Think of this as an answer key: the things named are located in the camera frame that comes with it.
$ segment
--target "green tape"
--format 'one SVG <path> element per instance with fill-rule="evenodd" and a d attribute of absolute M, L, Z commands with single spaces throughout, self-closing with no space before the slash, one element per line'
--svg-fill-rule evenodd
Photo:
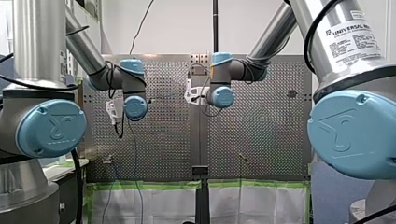
<path fill-rule="evenodd" d="M 87 185 L 87 217 L 88 224 L 92 224 L 92 203 L 93 203 L 93 194 L 95 190 L 92 186 Z"/>
<path fill-rule="evenodd" d="M 239 179 L 209 180 L 208 182 L 210 188 L 231 188 L 231 187 L 239 187 L 241 185 L 241 181 Z M 309 186 L 309 181 L 270 181 L 270 180 L 242 179 L 242 186 L 306 189 L 307 186 Z"/>
<path fill-rule="evenodd" d="M 311 223 L 311 184 L 309 183 L 306 188 L 306 205 L 305 205 L 305 221 L 307 224 Z"/>
<path fill-rule="evenodd" d="M 89 184 L 94 190 L 110 190 L 113 189 L 155 189 L 155 190 L 172 190 L 172 189 L 197 189 L 200 185 L 199 181 L 180 181 L 180 182 L 144 182 L 144 181 L 116 181 L 114 184 L 95 183 Z"/>
<path fill-rule="evenodd" d="M 242 186 L 268 187 L 268 188 L 288 188 L 306 189 L 305 218 L 310 224 L 310 182 L 309 181 L 268 181 L 251 179 L 225 179 L 208 180 L 210 188 L 229 188 Z M 176 189 L 198 189 L 201 187 L 200 181 L 180 181 L 180 182 L 144 182 L 144 181 L 116 181 L 107 183 L 92 183 L 87 185 L 87 216 L 88 224 L 92 224 L 92 203 L 93 194 L 99 190 L 117 189 L 140 189 L 146 190 L 176 190 Z"/>

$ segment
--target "metal tube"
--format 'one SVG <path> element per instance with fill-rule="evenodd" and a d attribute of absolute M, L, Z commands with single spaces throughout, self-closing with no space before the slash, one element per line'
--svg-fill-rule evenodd
<path fill-rule="evenodd" d="M 291 7 L 282 3 L 270 24 L 265 29 L 256 46 L 248 55 L 250 60 L 266 63 L 286 44 L 297 26 Z"/>
<path fill-rule="evenodd" d="M 65 4 L 62 0 L 14 0 L 16 78 L 46 87 L 65 87 Z"/>
<path fill-rule="evenodd" d="M 67 33 L 81 28 L 77 18 L 70 8 L 66 8 L 66 31 Z M 66 45 L 78 63 L 88 75 L 104 70 L 106 62 L 92 43 L 86 32 L 78 32 L 66 38 Z"/>
<path fill-rule="evenodd" d="M 313 20 L 330 1 L 290 1 L 304 38 Z M 396 67 L 381 55 L 356 0 L 341 1 L 331 9 L 319 24 L 311 44 L 309 53 L 320 83 L 315 101 L 332 91 L 396 72 Z"/>

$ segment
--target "lab equipment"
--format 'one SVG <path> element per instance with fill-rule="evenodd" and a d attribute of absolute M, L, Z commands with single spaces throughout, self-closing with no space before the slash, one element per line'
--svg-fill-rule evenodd
<path fill-rule="evenodd" d="M 5 223 L 59 223 L 58 185 L 48 183 L 36 159 L 73 150 L 80 222 L 82 178 L 74 149 L 87 120 L 74 103 L 72 91 L 78 87 L 68 86 L 66 46 L 90 74 L 93 88 L 123 89 L 124 111 L 131 120 L 142 119 L 148 110 L 147 105 L 141 106 L 146 102 L 142 62 L 126 60 L 108 67 L 91 40 L 83 38 L 87 27 L 81 28 L 64 1 L 15 0 L 13 8 L 14 53 L 1 61 L 15 56 L 16 79 L 1 77 L 11 84 L 3 89 L 0 107 L 0 219 Z"/>
<path fill-rule="evenodd" d="M 65 84 L 65 4 L 15 0 L 13 8 L 17 80 L 3 89 L 0 109 L 0 219 L 55 224 L 59 188 L 36 158 L 72 151 L 86 129 L 77 87 Z"/>
<path fill-rule="evenodd" d="M 64 30 L 74 32 L 80 24 L 62 1 L 29 3 L 14 0 L 15 68 L 19 81 L 29 84 L 29 88 L 11 84 L 3 90 L 0 148 L 5 159 L 0 171 L 6 174 L 7 181 L 1 196 L 12 200 L 2 205 L 0 218 L 20 222 L 19 218 L 24 217 L 21 214 L 26 212 L 37 223 L 56 223 L 53 205 L 57 203 L 57 187 L 46 183 L 36 160 L 29 159 L 63 155 L 77 145 L 85 131 L 84 113 L 67 101 L 73 100 L 73 94 L 55 92 L 73 90 L 64 84 Z M 308 121 L 314 149 L 343 174 L 394 178 L 394 118 L 390 115 L 396 106 L 396 66 L 382 57 L 356 0 L 290 1 L 290 6 L 283 3 L 246 59 L 235 59 L 224 52 L 213 54 L 210 88 L 204 85 L 198 98 L 203 98 L 205 92 L 209 105 L 221 109 L 232 106 L 235 92 L 231 81 L 265 80 L 272 58 L 286 46 L 297 24 L 305 39 L 307 66 L 320 83 L 314 94 L 318 104 Z M 145 117 L 149 107 L 141 61 L 128 59 L 109 66 L 85 32 L 67 37 L 66 46 L 89 75 L 87 82 L 93 89 L 122 90 L 127 118 L 138 121 Z M 22 192 L 14 190 L 19 186 L 25 187 Z M 43 206 L 41 203 L 49 204 L 50 215 L 39 217 L 32 212 Z"/>

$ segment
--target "white wall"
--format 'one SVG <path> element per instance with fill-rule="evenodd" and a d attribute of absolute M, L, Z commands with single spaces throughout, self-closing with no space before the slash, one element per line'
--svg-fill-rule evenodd
<path fill-rule="evenodd" d="M 102 0 L 103 53 L 129 53 L 150 0 Z M 249 53 L 283 0 L 219 0 L 219 50 Z M 387 1 L 360 0 L 386 49 Z M 212 0 L 156 0 L 136 40 L 134 53 L 191 53 L 212 50 Z M 284 54 L 302 54 L 296 30 Z"/>

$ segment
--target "metal stand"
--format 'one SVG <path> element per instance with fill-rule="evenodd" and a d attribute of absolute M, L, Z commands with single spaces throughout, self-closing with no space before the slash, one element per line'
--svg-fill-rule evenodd
<path fill-rule="evenodd" d="M 192 174 L 199 176 L 201 187 L 195 193 L 195 224 L 210 223 L 209 184 L 207 182 L 207 166 L 193 166 Z"/>

